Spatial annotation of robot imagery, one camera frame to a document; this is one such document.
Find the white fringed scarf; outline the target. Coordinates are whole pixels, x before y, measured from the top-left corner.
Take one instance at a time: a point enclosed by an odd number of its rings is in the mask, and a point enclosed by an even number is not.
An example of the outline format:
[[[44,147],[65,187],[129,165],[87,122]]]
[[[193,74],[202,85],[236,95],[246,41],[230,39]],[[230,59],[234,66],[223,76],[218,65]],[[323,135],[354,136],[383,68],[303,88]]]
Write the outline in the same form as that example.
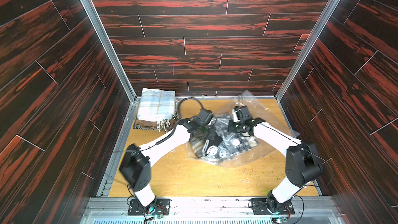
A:
[[[158,129],[143,129],[170,131],[177,120],[175,91],[143,88],[136,120],[157,121]]]

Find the brown striped fringed scarf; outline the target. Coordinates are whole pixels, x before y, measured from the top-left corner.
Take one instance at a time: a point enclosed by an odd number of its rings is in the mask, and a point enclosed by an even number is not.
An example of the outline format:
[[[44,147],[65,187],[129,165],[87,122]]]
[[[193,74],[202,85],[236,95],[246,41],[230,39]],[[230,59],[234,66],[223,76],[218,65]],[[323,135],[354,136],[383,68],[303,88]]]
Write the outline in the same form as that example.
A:
[[[157,121],[135,120],[134,126],[136,129],[158,129],[160,125]]]

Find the beige brown striped scarf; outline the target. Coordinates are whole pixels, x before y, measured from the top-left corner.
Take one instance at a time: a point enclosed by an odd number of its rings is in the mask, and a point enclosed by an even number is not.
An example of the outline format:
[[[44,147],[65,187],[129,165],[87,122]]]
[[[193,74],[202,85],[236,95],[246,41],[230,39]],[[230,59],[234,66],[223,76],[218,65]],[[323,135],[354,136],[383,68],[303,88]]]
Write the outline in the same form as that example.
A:
[[[192,139],[189,143],[191,145],[194,155],[197,158],[202,158],[205,155],[204,152],[205,141],[201,139]]]

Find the black scarf white emblem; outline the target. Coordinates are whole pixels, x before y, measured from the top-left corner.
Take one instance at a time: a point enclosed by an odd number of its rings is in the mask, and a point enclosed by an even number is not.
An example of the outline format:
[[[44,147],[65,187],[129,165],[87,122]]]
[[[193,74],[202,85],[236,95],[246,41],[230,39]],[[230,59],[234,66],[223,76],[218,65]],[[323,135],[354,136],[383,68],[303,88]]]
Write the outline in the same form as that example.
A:
[[[215,124],[217,134],[222,138],[220,145],[204,146],[205,155],[200,158],[212,163],[223,163],[234,157],[252,150],[259,142],[256,138],[244,133],[233,133],[228,131],[229,121],[232,120],[229,114],[216,116],[211,124]]]

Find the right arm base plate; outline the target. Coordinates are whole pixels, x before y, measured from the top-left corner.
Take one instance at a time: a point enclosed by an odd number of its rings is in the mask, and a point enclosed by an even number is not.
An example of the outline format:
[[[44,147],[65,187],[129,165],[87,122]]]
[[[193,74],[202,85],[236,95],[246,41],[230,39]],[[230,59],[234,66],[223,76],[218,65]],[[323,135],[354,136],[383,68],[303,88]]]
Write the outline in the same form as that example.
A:
[[[274,199],[252,198],[248,207],[255,215],[292,215],[295,213],[292,202],[279,203]]]

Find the clear plastic vacuum bag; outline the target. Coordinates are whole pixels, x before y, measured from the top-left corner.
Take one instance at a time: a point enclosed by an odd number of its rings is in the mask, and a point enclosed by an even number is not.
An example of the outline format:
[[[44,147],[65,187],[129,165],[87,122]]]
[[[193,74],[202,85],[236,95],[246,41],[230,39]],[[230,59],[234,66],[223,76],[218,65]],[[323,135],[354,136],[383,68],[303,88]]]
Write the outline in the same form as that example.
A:
[[[189,156],[211,165],[235,168],[276,150],[288,166],[300,162],[301,141],[276,129],[264,116],[270,116],[268,109],[255,102],[248,91],[221,111],[213,113],[202,108],[191,118]]]

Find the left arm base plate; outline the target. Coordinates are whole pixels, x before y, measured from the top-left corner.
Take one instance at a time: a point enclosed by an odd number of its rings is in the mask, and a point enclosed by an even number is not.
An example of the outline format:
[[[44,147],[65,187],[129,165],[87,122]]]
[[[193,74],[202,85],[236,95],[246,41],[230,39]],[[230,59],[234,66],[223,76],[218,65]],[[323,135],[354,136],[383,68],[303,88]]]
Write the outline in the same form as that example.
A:
[[[170,213],[171,199],[155,198],[148,206],[143,206],[138,199],[131,199],[129,202],[128,216],[150,215],[158,218],[167,216]]]

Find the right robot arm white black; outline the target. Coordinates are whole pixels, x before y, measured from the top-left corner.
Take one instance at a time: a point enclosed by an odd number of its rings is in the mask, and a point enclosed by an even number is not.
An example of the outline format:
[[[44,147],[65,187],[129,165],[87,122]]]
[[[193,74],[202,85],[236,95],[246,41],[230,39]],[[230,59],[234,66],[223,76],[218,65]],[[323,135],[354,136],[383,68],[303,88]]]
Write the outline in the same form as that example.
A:
[[[284,134],[261,118],[253,118],[246,106],[237,106],[232,113],[230,132],[249,134],[261,139],[286,157],[286,177],[267,195],[266,206],[270,212],[280,211],[297,192],[322,175],[322,160],[314,143],[302,142]]]

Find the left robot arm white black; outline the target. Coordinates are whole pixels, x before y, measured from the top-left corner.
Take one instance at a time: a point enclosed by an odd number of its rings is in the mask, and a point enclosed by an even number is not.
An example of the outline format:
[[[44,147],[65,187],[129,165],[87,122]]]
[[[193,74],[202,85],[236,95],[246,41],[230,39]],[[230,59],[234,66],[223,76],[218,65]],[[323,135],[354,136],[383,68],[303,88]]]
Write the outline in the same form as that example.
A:
[[[119,171],[130,185],[135,198],[146,213],[156,205],[156,196],[150,187],[151,168],[163,156],[182,144],[189,143],[197,158],[217,153],[223,139],[216,133],[214,114],[201,109],[197,116],[180,119],[170,132],[137,147],[130,145],[124,153]]]

